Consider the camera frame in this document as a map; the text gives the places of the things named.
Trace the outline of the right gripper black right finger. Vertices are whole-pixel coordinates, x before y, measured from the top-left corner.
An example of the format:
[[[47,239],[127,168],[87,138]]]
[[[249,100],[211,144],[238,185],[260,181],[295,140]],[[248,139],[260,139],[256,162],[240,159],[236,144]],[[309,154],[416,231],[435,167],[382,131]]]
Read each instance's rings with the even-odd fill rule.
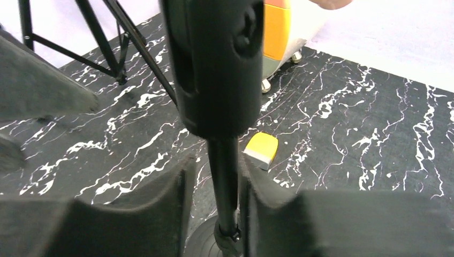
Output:
[[[453,231],[419,193],[279,186],[239,160],[245,256],[453,256]]]

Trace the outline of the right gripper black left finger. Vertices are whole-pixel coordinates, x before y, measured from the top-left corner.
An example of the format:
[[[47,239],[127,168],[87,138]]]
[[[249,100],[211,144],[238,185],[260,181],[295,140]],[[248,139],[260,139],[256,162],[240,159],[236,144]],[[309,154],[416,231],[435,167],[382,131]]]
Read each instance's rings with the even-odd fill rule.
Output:
[[[182,256],[196,161],[188,156],[107,205],[1,197],[1,256]]]

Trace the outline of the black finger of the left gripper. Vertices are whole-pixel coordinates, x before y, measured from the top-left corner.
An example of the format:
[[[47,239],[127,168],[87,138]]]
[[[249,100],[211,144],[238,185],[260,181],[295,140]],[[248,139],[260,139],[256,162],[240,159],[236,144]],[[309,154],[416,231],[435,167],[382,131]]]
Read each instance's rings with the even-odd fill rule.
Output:
[[[12,172],[26,166],[21,145],[7,135],[1,134],[1,172]]]
[[[94,113],[97,95],[1,31],[1,120]]]

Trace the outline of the black desktop microphone stand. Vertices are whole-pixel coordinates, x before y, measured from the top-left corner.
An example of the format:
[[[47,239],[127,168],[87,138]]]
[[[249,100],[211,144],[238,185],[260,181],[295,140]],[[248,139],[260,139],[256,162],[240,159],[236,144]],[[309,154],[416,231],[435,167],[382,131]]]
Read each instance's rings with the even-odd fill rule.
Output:
[[[160,1],[188,131],[206,140],[217,216],[190,236],[185,256],[243,256],[237,218],[238,137],[257,120],[262,81],[263,1]]]

